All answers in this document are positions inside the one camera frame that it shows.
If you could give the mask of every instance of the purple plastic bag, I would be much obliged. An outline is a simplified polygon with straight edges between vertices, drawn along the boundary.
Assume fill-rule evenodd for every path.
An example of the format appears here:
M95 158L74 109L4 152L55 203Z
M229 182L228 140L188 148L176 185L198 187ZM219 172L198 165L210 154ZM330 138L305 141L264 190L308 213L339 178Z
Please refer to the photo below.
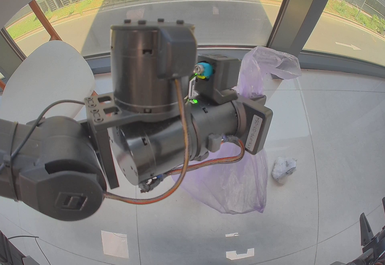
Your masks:
M282 79L301 75L298 59L266 47L255 47L242 60L237 92L247 98L263 94L262 76L272 73ZM206 159L237 156L240 148L224 143ZM195 199L220 213L240 214L266 206L267 156L263 149L256 155L246 152L239 162L216 164L187 172L181 186Z

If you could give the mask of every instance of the road arrow marking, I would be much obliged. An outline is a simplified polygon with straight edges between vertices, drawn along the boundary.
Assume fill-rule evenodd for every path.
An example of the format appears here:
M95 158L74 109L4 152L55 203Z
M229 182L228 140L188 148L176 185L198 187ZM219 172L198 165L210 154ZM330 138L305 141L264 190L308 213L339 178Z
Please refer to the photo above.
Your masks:
M352 44L350 45L346 45L346 44L343 44L342 42L336 42L337 45L340 45L340 46L345 46L345 47L349 47L349 48L352 48L353 50L361 50L359 47L356 47Z

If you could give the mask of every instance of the chair seat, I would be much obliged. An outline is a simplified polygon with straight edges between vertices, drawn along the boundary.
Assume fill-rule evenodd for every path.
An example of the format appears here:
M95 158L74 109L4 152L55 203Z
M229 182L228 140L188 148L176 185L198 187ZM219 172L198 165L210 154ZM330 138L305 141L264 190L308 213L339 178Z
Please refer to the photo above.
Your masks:
M72 46L49 41L33 51L7 82L0 105L0 118L25 124L36 119L49 104L61 99L83 101L95 88L91 68ZM82 105L54 106L46 118L74 118Z

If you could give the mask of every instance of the lamp post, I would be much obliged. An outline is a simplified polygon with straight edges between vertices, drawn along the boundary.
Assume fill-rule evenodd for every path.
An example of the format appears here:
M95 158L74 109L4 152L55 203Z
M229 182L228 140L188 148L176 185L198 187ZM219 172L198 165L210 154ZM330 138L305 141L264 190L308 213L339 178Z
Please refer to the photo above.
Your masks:
M360 8L360 10L359 10L359 12L357 13L357 16L356 16L356 18L359 16L359 14L360 14L360 12L361 12L361 10L362 10L362 8L363 8L363 6L364 6L365 2L366 2L366 0L364 0L364 1L363 1L363 3L362 3L362 5L361 5L361 8Z

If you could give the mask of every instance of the teal connector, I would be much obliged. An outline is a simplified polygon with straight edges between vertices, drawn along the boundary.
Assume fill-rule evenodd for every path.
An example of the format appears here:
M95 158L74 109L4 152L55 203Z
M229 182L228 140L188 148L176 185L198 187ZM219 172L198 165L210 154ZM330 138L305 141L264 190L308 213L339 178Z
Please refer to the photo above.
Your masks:
M213 67L206 62L199 62L195 65L194 73L199 79L209 79L213 74Z

